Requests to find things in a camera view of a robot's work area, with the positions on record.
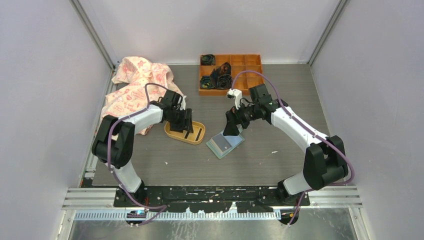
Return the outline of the light green card holder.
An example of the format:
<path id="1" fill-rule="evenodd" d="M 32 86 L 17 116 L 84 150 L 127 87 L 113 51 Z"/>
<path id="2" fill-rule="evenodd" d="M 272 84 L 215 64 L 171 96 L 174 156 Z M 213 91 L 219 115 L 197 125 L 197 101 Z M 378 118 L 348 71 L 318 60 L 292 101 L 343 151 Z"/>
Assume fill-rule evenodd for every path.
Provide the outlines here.
<path id="1" fill-rule="evenodd" d="M 218 159 L 222 159 L 227 154 L 229 154 L 233 149 L 237 148 L 242 142 L 245 141 L 245 138 L 241 134 L 239 134 L 237 136 L 224 136 L 224 137 L 227 139 L 227 141 L 231 145 L 231 150 L 229 150 L 225 155 L 219 155 L 218 154 L 218 152 L 214 148 L 213 144 L 211 143 L 211 139 L 206 142 L 206 145 L 208 146 L 208 148 L 215 154 L 215 156 Z"/>

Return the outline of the yellow oval tray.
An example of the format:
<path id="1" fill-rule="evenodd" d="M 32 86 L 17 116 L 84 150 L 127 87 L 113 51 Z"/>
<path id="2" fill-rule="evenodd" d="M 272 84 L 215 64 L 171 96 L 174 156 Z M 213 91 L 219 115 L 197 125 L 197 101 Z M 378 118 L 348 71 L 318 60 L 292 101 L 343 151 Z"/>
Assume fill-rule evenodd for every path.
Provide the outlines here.
<path id="1" fill-rule="evenodd" d="M 192 121 L 193 132 L 184 130 L 177 132 L 171 130 L 171 125 L 167 122 L 164 126 L 164 131 L 168 137 L 191 145 L 199 145 L 205 136 L 206 128 L 198 121 Z"/>

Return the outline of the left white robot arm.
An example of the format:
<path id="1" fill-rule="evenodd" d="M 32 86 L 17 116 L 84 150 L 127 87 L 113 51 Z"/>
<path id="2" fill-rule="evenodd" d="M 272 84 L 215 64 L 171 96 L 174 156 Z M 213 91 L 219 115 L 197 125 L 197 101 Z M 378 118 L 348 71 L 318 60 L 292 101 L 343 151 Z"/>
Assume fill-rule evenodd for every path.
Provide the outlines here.
<path id="1" fill-rule="evenodd" d="M 99 126 L 91 152 L 118 182 L 126 193 L 126 200 L 133 206 L 141 206 L 146 200 L 145 183 L 137 175 L 131 162 L 134 138 L 141 130 L 167 122 L 182 133 L 192 133 L 192 109 L 186 107 L 186 96 L 167 90 L 158 100 L 150 101 L 139 111 L 120 117 L 106 115 Z"/>

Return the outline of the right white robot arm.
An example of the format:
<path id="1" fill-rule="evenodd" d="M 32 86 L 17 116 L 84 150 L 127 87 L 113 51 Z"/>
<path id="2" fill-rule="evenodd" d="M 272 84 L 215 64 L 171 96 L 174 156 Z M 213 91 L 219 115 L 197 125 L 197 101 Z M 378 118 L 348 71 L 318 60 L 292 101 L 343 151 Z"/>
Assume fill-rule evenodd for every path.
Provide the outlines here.
<path id="1" fill-rule="evenodd" d="M 302 171 L 277 184 L 276 194 L 281 204 L 291 205 L 297 199 L 297 194 L 320 190 L 349 174 L 344 143 L 340 137 L 329 137 L 311 127 L 285 101 L 272 98 L 265 84 L 250 88 L 249 94 L 251 100 L 244 104 L 241 90 L 228 90 L 226 95 L 234 100 L 234 106 L 225 113 L 223 135 L 238 136 L 240 130 L 245 130 L 251 121 L 264 120 L 283 131 L 304 152 Z"/>

